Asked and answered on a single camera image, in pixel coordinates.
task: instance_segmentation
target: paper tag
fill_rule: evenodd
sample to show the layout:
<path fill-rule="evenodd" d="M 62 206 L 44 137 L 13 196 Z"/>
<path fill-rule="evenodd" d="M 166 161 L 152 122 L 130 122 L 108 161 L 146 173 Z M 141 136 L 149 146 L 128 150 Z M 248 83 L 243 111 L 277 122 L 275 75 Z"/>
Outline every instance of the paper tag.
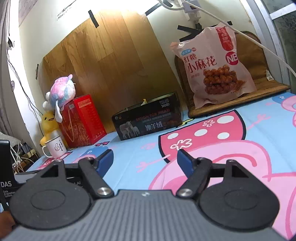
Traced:
<path fill-rule="evenodd" d="M 266 70 L 266 78 L 268 79 L 268 81 L 274 80 L 274 78 L 271 76 L 268 70 Z"/>

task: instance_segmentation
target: yellow plush duck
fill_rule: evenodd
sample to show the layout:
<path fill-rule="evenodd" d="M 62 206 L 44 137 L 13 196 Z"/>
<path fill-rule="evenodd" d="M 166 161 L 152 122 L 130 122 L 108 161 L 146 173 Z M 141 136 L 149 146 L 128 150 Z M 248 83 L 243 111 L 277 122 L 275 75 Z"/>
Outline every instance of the yellow plush duck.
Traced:
<path fill-rule="evenodd" d="M 45 142 L 56 137 L 57 135 L 61 135 L 65 147 L 68 148 L 68 144 L 61 133 L 59 124 L 57 123 L 52 111 L 46 111 L 41 117 L 41 126 L 44 131 L 44 137 L 40 140 L 41 146 L 45 146 Z"/>

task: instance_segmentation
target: bed sheet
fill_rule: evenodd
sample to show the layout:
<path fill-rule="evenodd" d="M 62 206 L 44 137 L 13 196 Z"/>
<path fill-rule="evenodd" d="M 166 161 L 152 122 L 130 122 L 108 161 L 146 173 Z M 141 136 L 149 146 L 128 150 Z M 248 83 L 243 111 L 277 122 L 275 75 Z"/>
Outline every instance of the bed sheet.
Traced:
<path fill-rule="evenodd" d="M 171 189 L 175 194 L 187 177 L 176 161 L 181 148 L 214 163 L 235 159 L 280 200 L 273 228 L 286 239 L 296 233 L 296 95 L 271 98 L 203 118 L 184 118 L 182 126 L 120 141 L 116 132 L 95 145 L 69 150 L 65 163 L 97 157 L 107 149 L 114 162 L 104 180 L 119 189 Z M 41 157 L 29 171 L 53 161 Z M 209 185 L 221 181 L 212 178 Z"/>

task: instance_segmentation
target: black tape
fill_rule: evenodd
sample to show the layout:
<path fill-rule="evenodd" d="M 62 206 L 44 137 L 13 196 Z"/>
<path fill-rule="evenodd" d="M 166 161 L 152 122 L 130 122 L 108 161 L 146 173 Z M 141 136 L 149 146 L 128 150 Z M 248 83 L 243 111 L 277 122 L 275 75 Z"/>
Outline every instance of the black tape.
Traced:
<path fill-rule="evenodd" d="M 230 26 L 232 26 L 232 22 L 231 21 L 228 21 L 227 22 Z M 187 41 L 187 40 L 191 40 L 193 39 L 195 36 L 199 35 L 204 29 L 202 28 L 202 26 L 198 23 L 198 24 L 195 24 L 195 27 L 196 29 L 194 28 L 189 28 L 189 27 L 184 27 L 184 26 L 181 26 L 181 25 L 178 25 L 178 30 L 182 30 L 182 31 L 185 31 L 185 32 L 188 32 L 188 33 L 191 33 L 183 38 L 180 38 L 180 42 L 183 42 L 183 41 Z"/>
<path fill-rule="evenodd" d="M 94 26 L 97 28 L 99 26 L 98 22 L 96 21 L 95 17 L 94 17 L 94 14 L 92 13 L 91 10 L 89 10 L 89 16 L 91 17 L 91 20 L 93 21 L 94 23 Z"/>
<path fill-rule="evenodd" d="M 36 68 L 36 79 L 38 77 L 38 67 L 39 67 L 39 64 L 37 64 L 37 68 Z"/>
<path fill-rule="evenodd" d="M 167 0 L 164 0 L 163 3 L 167 5 L 168 7 L 172 7 L 173 5 L 170 4 Z M 150 13 L 152 13 L 155 9 L 159 8 L 161 6 L 160 3 L 157 3 L 152 8 L 150 8 L 147 12 L 145 12 L 146 16 L 148 16 Z"/>

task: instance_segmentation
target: black box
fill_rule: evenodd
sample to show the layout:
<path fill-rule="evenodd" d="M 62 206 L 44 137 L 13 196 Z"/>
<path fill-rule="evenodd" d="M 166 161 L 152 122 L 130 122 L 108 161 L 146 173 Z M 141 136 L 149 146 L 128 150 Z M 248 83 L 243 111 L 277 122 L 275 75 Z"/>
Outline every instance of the black box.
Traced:
<path fill-rule="evenodd" d="M 143 136 L 181 125 L 180 101 L 170 93 L 128 107 L 112 116 L 120 140 Z"/>

